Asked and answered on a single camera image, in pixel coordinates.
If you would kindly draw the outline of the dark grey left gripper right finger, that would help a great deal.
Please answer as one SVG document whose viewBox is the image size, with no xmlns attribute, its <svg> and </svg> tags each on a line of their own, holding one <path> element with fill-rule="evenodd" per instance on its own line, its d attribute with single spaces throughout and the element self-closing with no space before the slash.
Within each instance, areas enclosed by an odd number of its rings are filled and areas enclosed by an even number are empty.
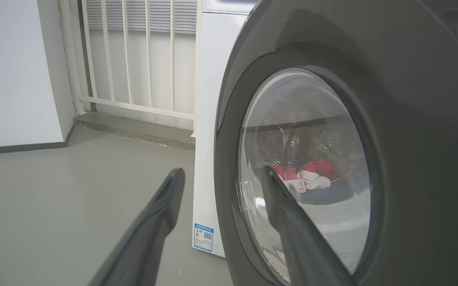
<svg viewBox="0 0 458 286">
<path fill-rule="evenodd" d="M 357 282 L 270 166 L 262 167 L 268 220 L 280 234 L 293 286 L 356 286 Z"/>
</svg>

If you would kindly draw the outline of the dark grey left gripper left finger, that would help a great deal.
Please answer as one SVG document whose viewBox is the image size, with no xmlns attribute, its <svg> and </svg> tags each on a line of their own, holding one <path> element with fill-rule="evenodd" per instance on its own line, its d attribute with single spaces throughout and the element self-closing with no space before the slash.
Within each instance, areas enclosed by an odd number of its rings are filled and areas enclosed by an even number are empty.
<svg viewBox="0 0 458 286">
<path fill-rule="evenodd" d="M 91 286 L 154 286 L 166 237 L 175 228 L 185 171 L 169 172 L 90 281 Z"/>
</svg>

